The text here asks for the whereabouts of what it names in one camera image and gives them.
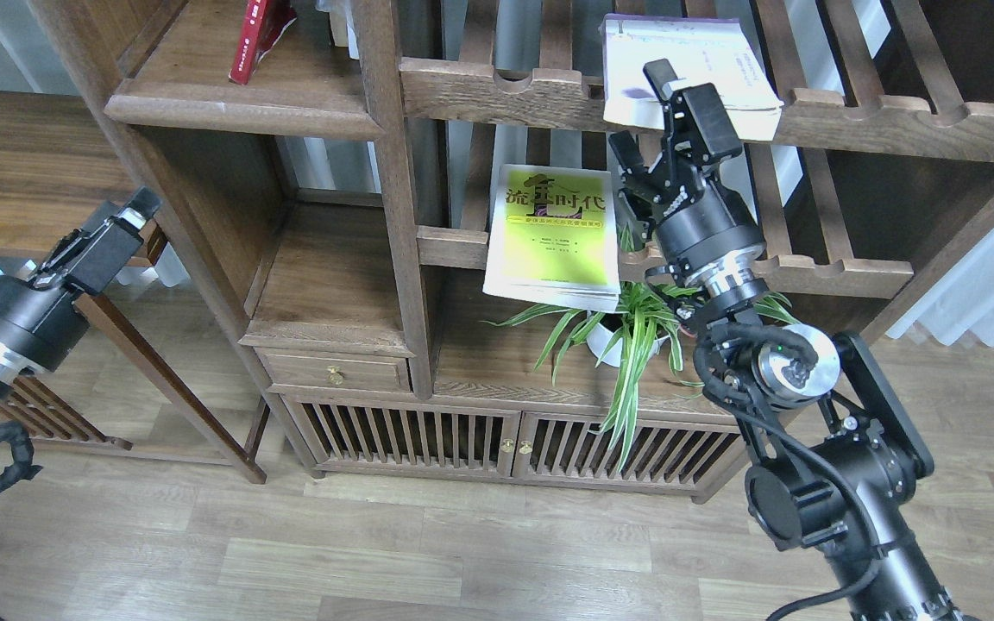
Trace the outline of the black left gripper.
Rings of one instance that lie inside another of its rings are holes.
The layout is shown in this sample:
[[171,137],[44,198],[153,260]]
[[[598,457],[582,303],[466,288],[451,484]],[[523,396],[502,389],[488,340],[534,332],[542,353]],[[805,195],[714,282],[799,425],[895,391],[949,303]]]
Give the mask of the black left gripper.
[[126,267],[161,206],[147,187],[124,205],[105,201],[60,239],[30,278],[0,278],[0,380],[59,368],[88,330],[74,303],[102,293]]

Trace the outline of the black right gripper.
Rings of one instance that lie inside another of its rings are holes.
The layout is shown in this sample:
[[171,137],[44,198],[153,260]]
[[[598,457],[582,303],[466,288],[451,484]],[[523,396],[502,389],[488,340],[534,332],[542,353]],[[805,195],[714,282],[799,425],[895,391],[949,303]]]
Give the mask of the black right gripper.
[[720,181],[716,166],[743,154],[743,144],[714,84],[674,86],[667,59],[645,63],[664,119],[662,161],[646,165],[630,131],[615,131],[608,146],[620,165],[625,204],[654,240],[676,280],[714,280],[737,274],[752,279],[751,264],[766,243],[736,191]]

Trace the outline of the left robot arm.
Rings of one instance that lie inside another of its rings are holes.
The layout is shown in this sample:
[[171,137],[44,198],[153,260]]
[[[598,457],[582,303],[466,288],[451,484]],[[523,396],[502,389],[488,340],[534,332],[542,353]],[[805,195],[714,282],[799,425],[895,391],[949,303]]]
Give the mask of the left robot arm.
[[[27,278],[0,278],[0,402],[16,377],[59,368],[88,329],[76,299],[105,290],[142,247],[142,229],[161,206],[147,187],[126,204],[103,202]],[[33,453],[20,422],[0,423],[0,492],[38,475]]]

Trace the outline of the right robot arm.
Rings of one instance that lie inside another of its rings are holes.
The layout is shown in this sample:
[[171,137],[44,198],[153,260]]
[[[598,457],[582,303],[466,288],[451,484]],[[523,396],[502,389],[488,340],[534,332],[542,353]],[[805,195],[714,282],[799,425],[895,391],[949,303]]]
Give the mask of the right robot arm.
[[720,94],[683,84],[669,60],[643,74],[664,121],[660,154],[645,164],[626,131],[610,145],[664,261],[645,283],[693,331],[703,396],[737,421],[750,514],[778,550],[824,554],[837,581],[771,618],[843,600],[853,620],[966,620],[901,515],[934,471],[922,434],[859,334],[763,322],[770,290],[752,264],[766,243],[720,180],[743,149]]

